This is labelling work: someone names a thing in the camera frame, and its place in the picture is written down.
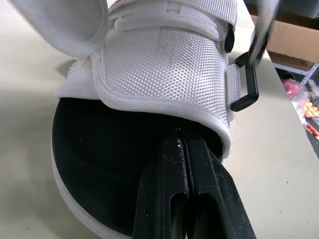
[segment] white tabletop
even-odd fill
[[[238,5],[230,61],[248,50],[253,32]],[[54,92],[72,58],[45,43],[7,1],[0,11],[0,238],[98,238],[67,208],[51,168]],[[260,98],[236,113],[224,165],[258,239],[318,239],[319,161],[267,54],[257,77]]]

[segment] velcro strap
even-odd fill
[[[227,67],[227,107],[240,99],[240,71],[236,64]]]
[[[237,6],[233,0],[121,0],[110,8],[110,20],[115,20],[114,27],[118,31],[178,27],[216,41],[225,39],[228,23],[234,27],[236,16]]]

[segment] white woven fabric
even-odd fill
[[[56,97],[86,100],[100,99],[93,84],[92,61],[90,57],[81,58],[72,65],[68,78],[57,90]]]
[[[227,107],[240,98],[240,71],[236,64],[227,67]]]
[[[181,1],[160,0],[154,5],[156,9],[141,16],[144,20],[153,16],[155,20],[140,25],[141,14],[136,12],[152,9],[153,3],[143,2],[121,0],[113,5],[109,31],[101,48],[91,56],[93,63],[87,58],[76,63],[57,96],[101,99],[117,110],[199,122],[220,135],[226,158],[231,133],[225,82],[235,76],[230,71],[227,78],[226,72],[228,56],[223,41],[227,22],[210,15],[212,10],[191,7],[196,5],[194,2],[185,5]],[[229,6],[225,8],[227,14],[236,12],[230,11]],[[163,15],[173,17],[167,19],[176,27],[146,27],[158,24]]]

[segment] metal shelf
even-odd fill
[[[319,67],[319,64],[314,64],[311,69],[309,71],[303,71],[303,70],[299,70],[293,67],[289,67],[289,66],[285,66],[285,65],[281,65],[278,63],[273,63],[275,68],[281,69],[281,70],[285,70],[285,71],[289,71],[292,73],[296,73],[299,75],[303,75],[304,78],[301,81],[302,84],[306,84],[308,82],[308,80],[311,78],[311,76],[314,74],[314,72],[316,71],[316,69]]]

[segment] red object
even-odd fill
[[[319,136],[318,131],[315,130],[315,128],[312,127],[310,124],[307,124],[307,129],[308,129],[315,137],[318,137],[318,136]]]
[[[291,83],[291,81],[284,81],[283,82],[285,91],[287,92],[290,99],[292,99],[299,91],[299,86]]]

